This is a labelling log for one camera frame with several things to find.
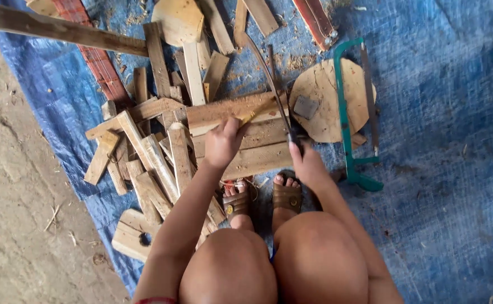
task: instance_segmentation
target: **brown sandal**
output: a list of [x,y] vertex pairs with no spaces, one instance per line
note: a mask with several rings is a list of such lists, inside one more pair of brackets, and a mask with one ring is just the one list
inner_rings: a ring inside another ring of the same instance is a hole
[[[295,181],[299,182],[295,177],[295,173],[290,170],[283,170],[278,173],[283,178],[283,183],[286,184],[286,180],[291,177]],[[303,190],[295,187],[286,187],[273,183],[273,209],[286,208],[291,211],[301,212],[301,205],[303,203]]]
[[239,214],[249,215],[250,205],[250,187],[243,193],[237,193],[222,199],[224,204],[224,213],[228,218],[228,223]]

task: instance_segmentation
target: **round wooden board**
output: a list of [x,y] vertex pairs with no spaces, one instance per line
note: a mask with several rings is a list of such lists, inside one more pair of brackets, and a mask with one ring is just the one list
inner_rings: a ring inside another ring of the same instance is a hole
[[[366,90],[364,88],[363,69],[348,59],[341,59],[344,81],[344,96],[347,100],[348,120],[351,135],[360,130],[368,121]],[[290,94],[290,110],[293,117],[305,128],[310,137],[317,142],[340,142],[340,114],[334,74],[333,60],[325,60],[304,71],[293,85]],[[299,96],[307,97],[319,103],[314,116],[307,120],[293,111]]]
[[178,48],[183,43],[199,42],[203,19],[193,0],[160,0],[151,16],[151,22],[158,22],[161,38]]

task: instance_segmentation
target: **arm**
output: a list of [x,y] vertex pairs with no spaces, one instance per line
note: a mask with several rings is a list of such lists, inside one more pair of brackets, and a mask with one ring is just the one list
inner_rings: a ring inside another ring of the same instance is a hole
[[346,227],[361,250],[368,269],[369,303],[403,303],[383,258],[340,194],[319,153],[308,144],[304,145],[304,150],[304,157],[301,158],[298,147],[290,143],[297,177],[316,194],[323,211],[337,218]]
[[248,126],[223,120],[205,139],[205,158],[152,240],[133,302],[151,297],[177,299],[184,270],[196,248],[211,197],[237,154]]

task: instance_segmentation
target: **dirt ground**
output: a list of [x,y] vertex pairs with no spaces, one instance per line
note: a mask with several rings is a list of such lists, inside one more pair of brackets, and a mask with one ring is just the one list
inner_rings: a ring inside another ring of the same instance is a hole
[[127,302],[106,256],[0,53],[0,302]]

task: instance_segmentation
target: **hand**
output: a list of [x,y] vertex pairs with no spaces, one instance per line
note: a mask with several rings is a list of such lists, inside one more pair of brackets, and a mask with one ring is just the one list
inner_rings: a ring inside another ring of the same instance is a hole
[[303,142],[304,155],[301,157],[299,147],[290,142],[290,153],[293,159],[295,175],[307,187],[316,192],[322,189],[327,182],[331,182],[331,176],[321,160],[321,156],[310,144]]
[[240,119],[223,119],[216,128],[205,135],[205,161],[217,169],[226,169],[233,160],[250,123],[239,128]]

